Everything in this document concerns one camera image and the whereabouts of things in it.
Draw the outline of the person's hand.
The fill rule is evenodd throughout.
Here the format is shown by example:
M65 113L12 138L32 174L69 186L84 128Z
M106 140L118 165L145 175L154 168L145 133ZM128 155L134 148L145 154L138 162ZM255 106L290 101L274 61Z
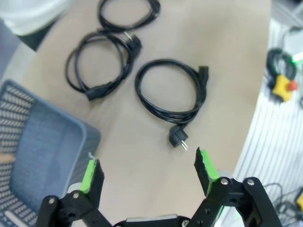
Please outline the person's hand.
M0 163L11 163L15 161L15 156L12 154L0 153Z

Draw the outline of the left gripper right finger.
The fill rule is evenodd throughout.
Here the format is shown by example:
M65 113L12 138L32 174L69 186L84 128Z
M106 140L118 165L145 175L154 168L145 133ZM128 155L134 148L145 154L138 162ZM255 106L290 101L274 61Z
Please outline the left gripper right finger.
M234 207L246 227L280 227L281 221L261 181L242 182L220 176L208 153L197 149L194 167L205 199L190 219L190 227L213 227L225 207Z

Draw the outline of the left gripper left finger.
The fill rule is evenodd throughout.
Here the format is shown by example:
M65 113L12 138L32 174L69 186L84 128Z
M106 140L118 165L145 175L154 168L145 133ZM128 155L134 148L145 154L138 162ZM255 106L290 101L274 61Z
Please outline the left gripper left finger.
M44 197L37 216L37 227L70 227L82 220L88 227L110 227L110 222L98 210L104 172L99 160L89 161L79 190L61 199L55 195Z

